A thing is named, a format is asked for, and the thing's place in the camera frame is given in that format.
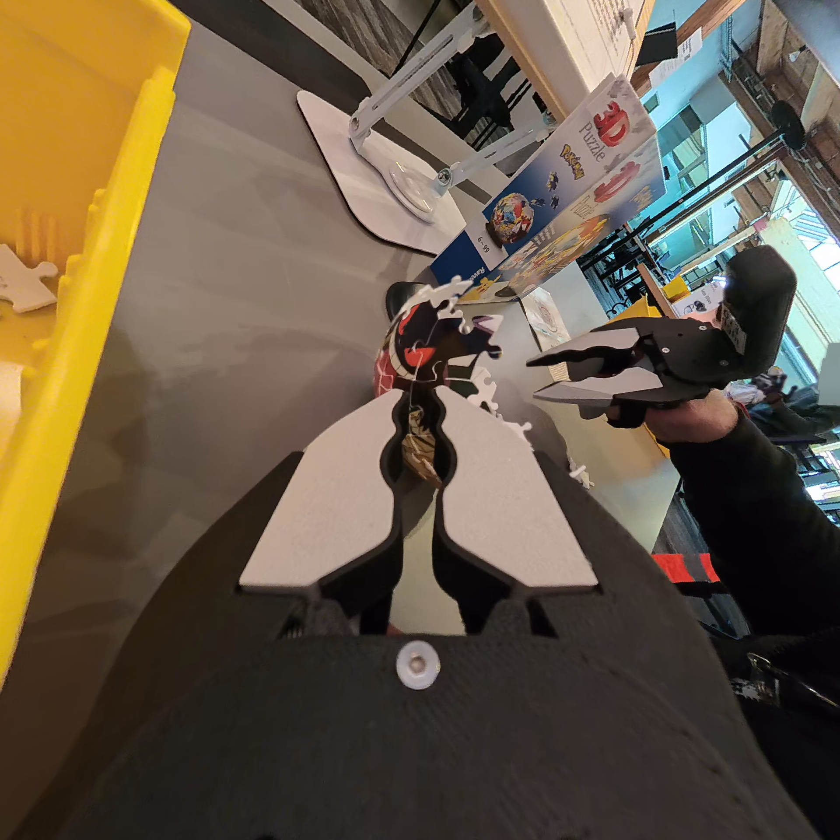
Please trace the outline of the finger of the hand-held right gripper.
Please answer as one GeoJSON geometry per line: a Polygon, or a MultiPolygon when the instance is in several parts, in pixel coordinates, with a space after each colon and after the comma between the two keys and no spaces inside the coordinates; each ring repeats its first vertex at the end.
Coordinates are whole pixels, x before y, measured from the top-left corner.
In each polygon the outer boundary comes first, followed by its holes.
{"type": "Polygon", "coordinates": [[[643,374],[637,350],[641,337],[635,327],[598,329],[527,361],[529,368],[564,365],[566,379],[620,377],[643,374]]]}
{"type": "Polygon", "coordinates": [[[565,365],[564,368],[566,379],[538,389],[532,394],[534,400],[606,410],[617,396],[656,391],[663,385],[656,371],[643,366],[631,366],[608,376],[595,375],[591,365],[565,365]]]}

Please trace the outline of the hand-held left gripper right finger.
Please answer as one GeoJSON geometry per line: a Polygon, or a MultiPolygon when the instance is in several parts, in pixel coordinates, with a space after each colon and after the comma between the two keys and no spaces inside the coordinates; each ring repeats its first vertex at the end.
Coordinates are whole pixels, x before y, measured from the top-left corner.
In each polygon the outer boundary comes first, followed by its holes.
{"type": "Polygon", "coordinates": [[[599,581],[534,450],[530,422],[509,422],[480,395],[436,387],[429,397],[434,467],[433,571],[458,607],[467,635],[480,634],[502,602],[581,595],[599,581]]]}

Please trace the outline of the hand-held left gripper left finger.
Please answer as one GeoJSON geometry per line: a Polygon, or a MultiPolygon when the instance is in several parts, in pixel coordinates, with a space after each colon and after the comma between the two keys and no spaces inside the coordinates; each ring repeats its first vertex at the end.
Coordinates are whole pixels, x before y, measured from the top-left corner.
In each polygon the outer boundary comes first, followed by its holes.
{"type": "Polygon", "coordinates": [[[403,574],[404,433],[405,393],[386,392],[313,440],[238,587],[335,602],[361,634],[386,634],[403,574]]]}

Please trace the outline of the partly built puzzle ball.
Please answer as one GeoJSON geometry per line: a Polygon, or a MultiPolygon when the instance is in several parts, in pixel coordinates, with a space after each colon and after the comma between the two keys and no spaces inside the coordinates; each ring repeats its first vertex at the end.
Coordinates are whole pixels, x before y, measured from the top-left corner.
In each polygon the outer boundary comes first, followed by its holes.
{"type": "Polygon", "coordinates": [[[407,395],[401,410],[402,458],[420,480],[436,489],[443,485],[434,464],[435,410],[431,396],[444,386],[509,427],[528,441],[530,423],[506,421],[495,399],[497,384],[479,363],[485,355],[497,360],[502,349],[495,336],[503,316],[480,314],[465,318],[459,300],[468,283],[433,287],[427,302],[416,305],[391,323],[374,362],[374,396],[390,391],[407,395]]]}

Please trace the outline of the person's right forearm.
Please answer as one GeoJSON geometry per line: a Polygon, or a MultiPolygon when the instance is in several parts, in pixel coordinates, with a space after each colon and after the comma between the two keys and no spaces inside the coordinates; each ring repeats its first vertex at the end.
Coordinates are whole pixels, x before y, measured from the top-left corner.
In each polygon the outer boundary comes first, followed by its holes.
{"type": "Polygon", "coordinates": [[[710,442],[662,437],[721,582],[760,634],[838,630],[839,531],[744,415],[710,442]]]}

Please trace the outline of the blue puzzle box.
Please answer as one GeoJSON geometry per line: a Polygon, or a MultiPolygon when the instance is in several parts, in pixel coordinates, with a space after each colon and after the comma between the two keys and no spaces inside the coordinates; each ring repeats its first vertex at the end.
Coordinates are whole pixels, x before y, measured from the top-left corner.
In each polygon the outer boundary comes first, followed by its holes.
{"type": "Polygon", "coordinates": [[[665,194],[657,130],[609,75],[436,257],[463,303],[526,297],[665,194]]]}

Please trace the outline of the black round ball stand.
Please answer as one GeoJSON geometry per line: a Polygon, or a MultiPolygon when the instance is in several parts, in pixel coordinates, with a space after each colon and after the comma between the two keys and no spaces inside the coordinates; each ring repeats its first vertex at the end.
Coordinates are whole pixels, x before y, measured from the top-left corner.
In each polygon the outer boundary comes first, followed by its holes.
{"type": "Polygon", "coordinates": [[[433,290],[431,285],[415,281],[400,280],[391,284],[385,293],[385,314],[389,323],[394,323],[416,305],[427,302],[433,290]]]}

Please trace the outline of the person's right hand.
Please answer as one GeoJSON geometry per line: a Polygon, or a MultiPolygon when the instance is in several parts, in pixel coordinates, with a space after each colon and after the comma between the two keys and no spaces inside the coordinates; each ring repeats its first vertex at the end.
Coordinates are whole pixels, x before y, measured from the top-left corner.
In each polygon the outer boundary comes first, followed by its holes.
{"type": "Polygon", "coordinates": [[[742,419],[739,404],[725,393],[712,390],[706,396],[671,408],[648,408],[645,425],[658,445],[675,459],[681,446],[708,445],[728,436],[742,419]]]}

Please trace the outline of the white instruction leaflet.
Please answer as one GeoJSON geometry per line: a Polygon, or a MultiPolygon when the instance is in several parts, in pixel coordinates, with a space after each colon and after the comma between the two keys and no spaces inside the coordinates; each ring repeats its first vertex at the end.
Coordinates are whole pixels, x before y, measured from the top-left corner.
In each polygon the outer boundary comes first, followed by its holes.
{"type": "Polygon", "coordinates": [[[571,340],[550,293],[542,287],[520,299],[528,325],[542,352],[560,347],[571,340]]]}

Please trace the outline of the white desk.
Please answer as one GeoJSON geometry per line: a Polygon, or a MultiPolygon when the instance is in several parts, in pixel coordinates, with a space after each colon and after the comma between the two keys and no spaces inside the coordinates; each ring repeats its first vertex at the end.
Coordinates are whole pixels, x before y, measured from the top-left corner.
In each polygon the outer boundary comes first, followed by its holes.
{"type": "Polygon", "coordinates": [[[561,123],[610,76],[634,73],[655,1],[477,1],[561,123]]]}

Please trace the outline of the white monitor stand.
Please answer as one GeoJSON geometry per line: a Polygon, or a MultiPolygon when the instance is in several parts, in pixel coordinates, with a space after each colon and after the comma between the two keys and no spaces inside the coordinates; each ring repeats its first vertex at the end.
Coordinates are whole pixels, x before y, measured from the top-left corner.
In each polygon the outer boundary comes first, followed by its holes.
{"type": "Polygon", "coordinates": [[[547,113],[440,171],[373,130],[447,61],[492,33],[489,20],[470,3],[352,115],[309,91],[298,93],[297,105],[345,202],[375,237],[439,255],[467,225],[450,191],[556,129],[547,113]]]}

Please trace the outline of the yellow plastic bin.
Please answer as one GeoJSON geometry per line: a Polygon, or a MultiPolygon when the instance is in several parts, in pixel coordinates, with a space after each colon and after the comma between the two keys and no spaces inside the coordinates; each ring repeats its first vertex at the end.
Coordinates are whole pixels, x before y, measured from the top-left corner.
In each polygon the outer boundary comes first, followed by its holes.
{"type": "Polygon", "coordinates": [[[1,662],[12,664],[191,22],[162,1],[1,2],[1,245],[57,304],[2,301],[1,662]]]}

